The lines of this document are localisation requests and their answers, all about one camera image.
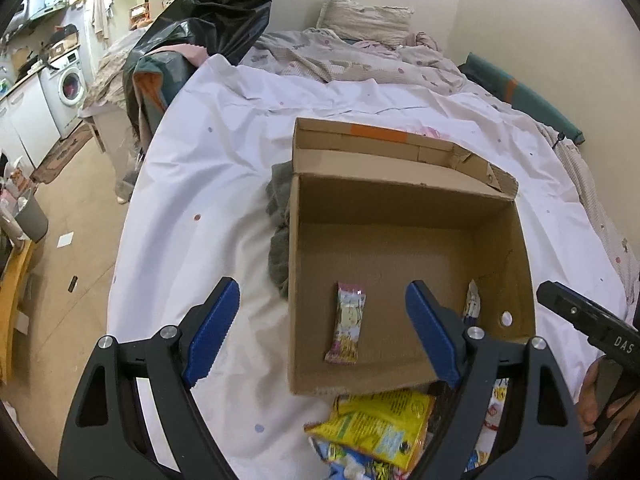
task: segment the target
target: open cardboard box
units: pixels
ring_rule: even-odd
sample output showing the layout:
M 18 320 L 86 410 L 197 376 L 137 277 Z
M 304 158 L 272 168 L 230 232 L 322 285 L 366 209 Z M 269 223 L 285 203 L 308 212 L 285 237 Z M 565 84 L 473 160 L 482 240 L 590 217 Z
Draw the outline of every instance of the open cardboard box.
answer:
M 365 394 L 436 380 L 406 314 L 424 280 L 461 314 L 471 279 L 479 326 L 492 337 L 535 335 L 515 179 L 460 146 L 405 132 L 298 119 L 290 196 L 289 384 L 294 394 Z M 324 362 L 337 283 L 367 295 L 358 362 Z M 502 313 L 513 317 L 501 324 Z

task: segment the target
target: washing machine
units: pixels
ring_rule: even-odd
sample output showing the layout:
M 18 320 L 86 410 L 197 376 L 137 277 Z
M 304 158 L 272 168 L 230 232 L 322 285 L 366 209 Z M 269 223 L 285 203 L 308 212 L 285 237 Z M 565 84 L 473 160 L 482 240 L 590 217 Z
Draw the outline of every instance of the washing machine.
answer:
M 66 139 L 81 121 L 78 110 L 86 92 L 80 54 L 75 49 L 49 63 L 57 70 L 44 67 L 40 85 L 60 137 Z

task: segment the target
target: blue gripper pad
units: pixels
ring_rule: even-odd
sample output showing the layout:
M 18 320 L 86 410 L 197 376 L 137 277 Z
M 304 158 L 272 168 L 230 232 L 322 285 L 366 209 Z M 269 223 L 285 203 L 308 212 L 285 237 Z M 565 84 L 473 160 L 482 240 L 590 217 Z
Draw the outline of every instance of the blue gripper pad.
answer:
M 238 283 L 222 278 L 207 300 L 188 311 L 180 323 L 182 379 L 188 387 L 209 374 L 239 307 Z
M 411 282 L 404 295 L 406 312 L 438 378 L 456 388 L 464 373 L 464 324 L 438 304 L 424 282 Z

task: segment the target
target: orange stripe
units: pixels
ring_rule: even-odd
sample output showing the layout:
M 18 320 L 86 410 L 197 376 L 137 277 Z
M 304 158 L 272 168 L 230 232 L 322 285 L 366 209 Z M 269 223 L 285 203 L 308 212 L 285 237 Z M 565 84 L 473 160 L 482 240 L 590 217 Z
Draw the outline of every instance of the orange stripe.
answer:
M 398 132 L 387 128 L 377 128 L 375 126 L 364 126 L 363 124 L 352 124 L 351 135 L 367 137 L 369 139 L 390 140 L 391 142 L 406 142 L 407 132 Z
M 509 82 L 507 83 L 507 91 L 504 93 L 505 102 L 511 104 L 511 101 L 513 101 L 513 93 L 517 87 L 518 80 L 514 78 L 509 79 Z

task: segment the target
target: black plastic bag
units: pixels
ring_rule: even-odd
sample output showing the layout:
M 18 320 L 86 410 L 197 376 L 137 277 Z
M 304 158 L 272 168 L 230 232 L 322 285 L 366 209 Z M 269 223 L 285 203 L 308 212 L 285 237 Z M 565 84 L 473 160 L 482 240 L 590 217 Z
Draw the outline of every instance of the black plastic bag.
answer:
M 204 46 L 238 64 L 269 23 L 271 0 L 175 0 L 158 16 L 129 53 L 123 68 L 127 115 L 139 134 L 139 107 L 132 76 L 140 57 L 160 46 Z

